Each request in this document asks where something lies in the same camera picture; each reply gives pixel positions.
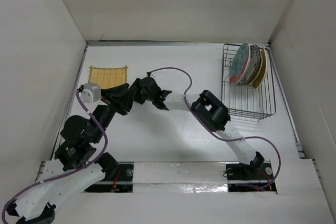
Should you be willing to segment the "blue floral white plate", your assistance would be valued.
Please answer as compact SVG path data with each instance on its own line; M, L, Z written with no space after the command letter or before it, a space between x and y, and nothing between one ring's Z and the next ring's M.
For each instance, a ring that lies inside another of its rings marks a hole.
M253 44L250 46L250 63L243 78L238 82L239 85L251 84L257 76L261 64L260 48Z

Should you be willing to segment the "fan-shaped bamboo tray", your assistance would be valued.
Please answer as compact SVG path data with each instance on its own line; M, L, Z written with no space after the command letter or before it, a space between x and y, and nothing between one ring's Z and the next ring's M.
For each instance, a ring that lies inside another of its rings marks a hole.
M268 74L268 52L266 50L266 48L263 46L262 50L261 50L261 57L262 57L262 66L261 66L261 70L259 72L259 75L257 76L257 78L254 80L253 82L253 88L257 89L259 88L264 79L266 78L267 74Z

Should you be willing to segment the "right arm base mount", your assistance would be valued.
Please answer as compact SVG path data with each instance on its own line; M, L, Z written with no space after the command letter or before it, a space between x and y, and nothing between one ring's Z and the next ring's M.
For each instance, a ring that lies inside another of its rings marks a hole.
M251 192L251 191L273 191L276 192L276 184L273 182L268 187L260 190L260 187L268 184L274 178L270 162L263 163L261 169L256 174L249 172L243 164L227 163L223 176L228 182L230 193Z

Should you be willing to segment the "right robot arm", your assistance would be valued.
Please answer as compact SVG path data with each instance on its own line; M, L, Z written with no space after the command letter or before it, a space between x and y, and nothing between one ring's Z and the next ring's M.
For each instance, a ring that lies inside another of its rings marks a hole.
M261 173L264 157L247 143L231 122L228 108L210 91L187 95L163 90L151 77L137 78L131 88L135 89L135 102L150 101L160 110L191 112L210 133L223 139L239 161L238 165L229 168L228 175L238 176L239 180L252 180Z

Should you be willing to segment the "round bamboo plate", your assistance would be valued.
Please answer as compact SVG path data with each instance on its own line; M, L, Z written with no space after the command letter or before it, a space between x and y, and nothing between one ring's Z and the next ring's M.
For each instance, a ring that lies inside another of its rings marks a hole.
M260 61L258 68L256 69L256 71L254 72L254 74L251 76L251 78L246 83L247 85L252 84L254 82L254 80L258 77L258 75L259 75L259 73L261 71L262 65L263 65L263 63Z

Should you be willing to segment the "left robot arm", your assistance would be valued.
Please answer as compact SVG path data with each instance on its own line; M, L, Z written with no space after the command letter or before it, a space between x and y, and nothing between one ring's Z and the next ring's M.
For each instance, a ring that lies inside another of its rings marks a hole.
M17 223L52 223L57 210L66 200L100 180L116 182L122 170L106 149L106 129L115 114L127 115L138 88L125 83L103 89L86 83L76 91L76 98L88 118L73 115L61 131L64 142L38 180L18 192L3 208L6 216L15 216Z

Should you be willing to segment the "red teal ceramic plate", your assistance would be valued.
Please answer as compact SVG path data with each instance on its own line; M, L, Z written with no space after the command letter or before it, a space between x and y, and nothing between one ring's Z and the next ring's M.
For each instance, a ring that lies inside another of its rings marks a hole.
M245 75L250 63L250 45L243 43L235 53L231 62L230 82L237 84Z

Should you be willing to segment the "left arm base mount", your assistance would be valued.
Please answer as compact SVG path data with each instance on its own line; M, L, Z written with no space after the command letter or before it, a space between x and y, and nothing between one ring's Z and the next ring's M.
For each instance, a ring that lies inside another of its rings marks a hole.
M134 163L120 163L111 178L105 178L85 189L86 193L131 193L133 192Z

